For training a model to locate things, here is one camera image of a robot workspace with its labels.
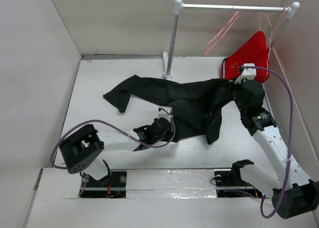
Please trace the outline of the black denim trousers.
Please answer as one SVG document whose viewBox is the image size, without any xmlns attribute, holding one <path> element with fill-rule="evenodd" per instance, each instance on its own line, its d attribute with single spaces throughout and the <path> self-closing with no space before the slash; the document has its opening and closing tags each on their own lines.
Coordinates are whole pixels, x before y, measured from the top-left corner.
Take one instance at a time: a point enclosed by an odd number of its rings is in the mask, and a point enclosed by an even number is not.
<svg viewBox="0 0 319 228">
<path fill-rule="evenodd" d="M 159 107 L 171 107 L 177 133 L 175 141 L 205 135 L 208 144 L 220 137 L 222 108 L 231 102 L 236 89 L 227 79 L 200 82 L 142 78 L 133 75 L 103 95 L 104 99 L 124 113 L 131 96 Z"/>
</svg>

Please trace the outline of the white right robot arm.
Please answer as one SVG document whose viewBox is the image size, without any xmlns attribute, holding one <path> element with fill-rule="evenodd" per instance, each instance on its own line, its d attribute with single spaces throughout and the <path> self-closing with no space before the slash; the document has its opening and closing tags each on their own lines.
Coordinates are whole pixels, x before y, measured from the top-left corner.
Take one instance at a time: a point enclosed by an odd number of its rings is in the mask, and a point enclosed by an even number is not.
<svg viewBox="0 0 319 228">
<path fill-rule="evenodd" d="M 319 184 L 300 167 L 283 141 L 275 119 L 265 108 L 265 91 L 260 82 L 235 83 L 234 100 L 241 121 L 260 145 L 276 172 L 276 177 L 262 171 L 249 159 L 232 164 L 230 179 L 236 185 L 244 182 L 255 186 L 283 219 L 289 219 L 319 206 Z"/>
</svg>

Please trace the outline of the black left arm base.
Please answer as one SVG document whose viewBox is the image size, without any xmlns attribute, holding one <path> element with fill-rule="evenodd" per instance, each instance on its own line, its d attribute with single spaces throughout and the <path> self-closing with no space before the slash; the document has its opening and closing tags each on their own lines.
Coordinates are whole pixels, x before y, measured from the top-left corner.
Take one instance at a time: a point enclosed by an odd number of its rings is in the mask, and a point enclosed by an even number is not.
<svg viewBox="0 0 319 228">
<path fill-rule="evenodd" d="M 88 176 L 87 180 L 83 174 L 83 181 L 80 187 L 81 198 L 106 198 L 106 199 L 121 199 L 126 198 L 126 182 L 127 172 L 126 171 L 113 171 L 112 178 L 107 176 L 104 182 L 97 181 Z"/>
</svg>

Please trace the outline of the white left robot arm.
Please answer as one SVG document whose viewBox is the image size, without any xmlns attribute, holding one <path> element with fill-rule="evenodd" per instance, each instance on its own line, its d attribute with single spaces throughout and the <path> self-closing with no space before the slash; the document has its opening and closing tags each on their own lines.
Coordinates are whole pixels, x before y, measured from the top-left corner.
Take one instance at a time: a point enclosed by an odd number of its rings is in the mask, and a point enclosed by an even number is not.
<svg viewBox="0 0 319 228">
<path fill-rule="evenodd" d="M 108 186 L 114 175 L 106 160 L 107 170 L 100 169 L 85 172 L 94 163 L 104 149 L 108 151 L 142 151 L 149 148 L 162 148 L 175 139 L 177 133 L 172 118 L 156 118 L 151 125 L 125 132 L 98 119 L 83 122 L 69 130 L 56 144 L 54 150 L 60 150 L 65 169 L 70 174 L 79 173 L 85 181 L 94 182 L 99 187 Z"/>
</svg>

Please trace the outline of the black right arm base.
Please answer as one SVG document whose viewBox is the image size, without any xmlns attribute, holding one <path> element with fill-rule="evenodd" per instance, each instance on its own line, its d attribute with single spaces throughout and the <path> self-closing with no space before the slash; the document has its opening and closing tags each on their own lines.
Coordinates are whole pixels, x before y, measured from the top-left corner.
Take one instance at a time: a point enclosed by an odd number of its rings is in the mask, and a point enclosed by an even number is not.
<svg viewBox="0 0 319 228">
<path fill-rule="evenodd" d="M 263 194 L 246 182 L 236 181 L 231 170 L 214 170 L 210 183 L 215 186 L 218 198 L 255 198 L 261 199 Z"/>
</svg>

